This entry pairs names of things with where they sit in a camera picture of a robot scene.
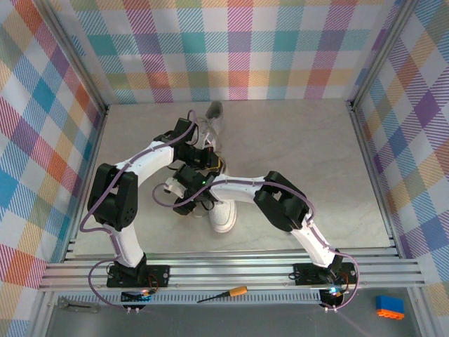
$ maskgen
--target orange screwdriver handle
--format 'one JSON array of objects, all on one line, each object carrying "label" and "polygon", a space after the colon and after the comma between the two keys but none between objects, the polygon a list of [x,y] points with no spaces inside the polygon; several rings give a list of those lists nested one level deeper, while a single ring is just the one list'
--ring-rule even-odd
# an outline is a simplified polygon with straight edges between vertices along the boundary
[{"label": "orange screwdriver handle", "polygon": [[248,292],[248,288],[246,286],[238,286],[237,288],[229,290],[229,295],[231,297],[243,295],[244,293]]}]

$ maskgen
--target plaid fabric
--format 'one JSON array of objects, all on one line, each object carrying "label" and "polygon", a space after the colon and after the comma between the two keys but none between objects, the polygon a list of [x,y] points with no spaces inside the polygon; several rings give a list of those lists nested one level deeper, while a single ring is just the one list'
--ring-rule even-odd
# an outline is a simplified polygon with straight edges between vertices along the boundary
[{"label": "plaid fabric", "polygon": [[418,3],[360,114],[402,246],[421,262],[442,322],[449,322],[448,18],[449,1]]},{"label": "plaid fabric", "polygon": [[398,10],[402,6],[403,2],[404,0],[395,0],[393,7],[391,7],[387,19],[384,21],[382,29],[380,30],[379,35],[377,35],[377,38],[373,46],[371,47],[371,51],[368,54],[365,63],[363,64],[362,70],[357,76],[356,83],[354,84],[354,87],[349,94],[348,100],[354,100],[358,90],[360,89],[360,86],[365,81],[366,76],[368,75],[368,71],[371,68],[371,65],[373,65],[374,59],[377,56],[377,52],[383,46],[385,39],[388,37],[388,30],[391,27],[391,24],[393,23],[394,18],[396,17],[396,14],[398,13]]},{"label": "plaid fabric", "polygon": [[31,0],[0,11],[0,336],[24,336],[100,114]]},{"label": "plaid fabric", "polygon": [[131,104],[342,97],[384,2],[55,0],[53,7],[105,100]]}]

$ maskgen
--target shoe sole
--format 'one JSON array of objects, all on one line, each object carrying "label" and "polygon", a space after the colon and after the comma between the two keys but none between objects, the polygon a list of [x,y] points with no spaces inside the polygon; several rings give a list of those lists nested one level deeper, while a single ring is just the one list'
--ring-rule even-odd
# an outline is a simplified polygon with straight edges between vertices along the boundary
[{"label": "shoe sole", "polygon": [[236,219],[237,219],[237,205],[234,203],[234,214],[232,214],[232,220],[230,221],[229,225],[223,225],[220,227],[215,227],[214,225],[212,225],[212,228],[214,231],[216,231],[217,233],[226,233],[228,231],[230,231],[233,226],[236,223]]}]

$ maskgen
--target gray floor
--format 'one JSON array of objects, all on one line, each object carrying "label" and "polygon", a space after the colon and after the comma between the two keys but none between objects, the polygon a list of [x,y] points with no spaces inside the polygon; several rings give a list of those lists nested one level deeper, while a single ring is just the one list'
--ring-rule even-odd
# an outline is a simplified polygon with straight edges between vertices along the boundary
[{"label": "gray floor", "polygon": [[[204,115],[209,103],[113,105],[97,166],[115,164],[173,129],[189,109]],[[232,176],[265,176],[279,171],[314,203],[316,224],[338,248],[388,246],[387,233],[342,100],[224,102],[222,153]],[[135,229],[144,251],[228,251],[294,249],[298,242],[277,230],[251,204],[238,203],[231,232],[218,234],[207,216],[182,217],[152,200],[153,187],[173,172],[164,168],[139,189]],[[175,198],[161,193],[173,203]],[[98,224],[90,219],[90,226]],[[74,253],[111,253],[103,233],[79,233]]]},{"label": "gray floor", "polygon": [[[401,321],[378,317],[375,297],[387,295],[405,301]],[[47,337],[413,337],[420,336],[405,289],[359,291],[338,313],[325,313],[318,305],[156,305],[140,315],[114,308],[98,314],[56,309]]]}]

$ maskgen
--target screwdriver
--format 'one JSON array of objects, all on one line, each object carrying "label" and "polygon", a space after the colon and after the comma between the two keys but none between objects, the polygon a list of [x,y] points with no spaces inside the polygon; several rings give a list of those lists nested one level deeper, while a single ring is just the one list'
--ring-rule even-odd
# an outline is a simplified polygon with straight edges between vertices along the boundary
[{"label": "screwdriver", "polygon": [[199,300],[197,303],[204,302],[206,300],[212,300],[214,298],[221,298],[221,297],[234,297],[238,295],[243,295],[244,293],[248,292],[248,288],[246,286],[238,286],[237,288],[231,289],[229,291],[225,291],[224,293],[221,293],[220,295],[216,295],[210,298],[206,298],[204,300]]}]

